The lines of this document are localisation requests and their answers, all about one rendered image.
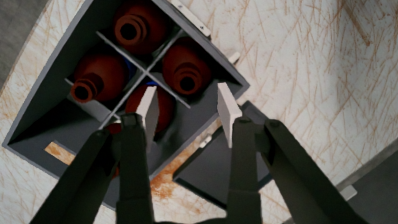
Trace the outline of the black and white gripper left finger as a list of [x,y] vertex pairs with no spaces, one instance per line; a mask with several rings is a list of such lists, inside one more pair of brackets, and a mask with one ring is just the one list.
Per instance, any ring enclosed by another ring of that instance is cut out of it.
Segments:
[[90,135],[29,224],[94,224],[118,161],[115,224],[153,224],[145,153],[150,153],[158,116],[157,89],[148,87],[138,109],[120,116],[121,132],[99,129]]

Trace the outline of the dark grey crate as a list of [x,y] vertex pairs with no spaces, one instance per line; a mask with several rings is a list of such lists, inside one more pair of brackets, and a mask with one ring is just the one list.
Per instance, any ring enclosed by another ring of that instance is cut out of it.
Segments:
[[[97,128],[104,129],[112,115],[119,119],[125,114],[128,98],[146,75],[175,97],[171,122],[155,134],[151,152],[146,153],[150,181],[219,117],[218,83],[226,83],[237,100],[235,73],[229,59],[179,11],[180,17],[168,0],[152,0],[172,19],[172,30],[164,44],[146,55],[125,50],[117,42],[112,28],[114,14],[125,1],[83,2],[45,63],[1,145],[57,180],[69,165],[45,151],[48,145],[54,142],[76,156],[89,136]],[[177,38],[185,36],[192,37],[208,52],[213,65],[207,86],[190,95],[173,91],[161,73],[165,52]],[[122,93],[112,100],[77,102],[70,92],[77,63],[84,55],[107,44],[137,66],[136,74]],[[136,84],[120,102],[135,80]],[[106,116],[108,118],[105,119]]]

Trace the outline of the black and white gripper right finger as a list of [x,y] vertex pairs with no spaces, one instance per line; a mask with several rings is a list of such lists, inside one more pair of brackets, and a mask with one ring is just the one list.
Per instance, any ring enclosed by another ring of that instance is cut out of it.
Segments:
[[263,224],[256,152],[261,153],[295,224],[369,224],[283,122],[253,123],[226,83],[218,83],[217,110],[232,148],[225,224]]

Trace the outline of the dark grey rectangular tray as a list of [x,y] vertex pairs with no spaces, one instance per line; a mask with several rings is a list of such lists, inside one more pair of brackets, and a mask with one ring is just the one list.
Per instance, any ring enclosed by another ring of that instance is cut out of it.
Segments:
[[[248,99],[241,107],[255,124],[264,125],[270,119]],[[222,125],[211,136],[212,139],[203,148],[199,147],[172,174],[172,182],[226,211],[232,148],[229,148]],[[256,152],[256,162],[260,191],[273,178],[260,152]]]

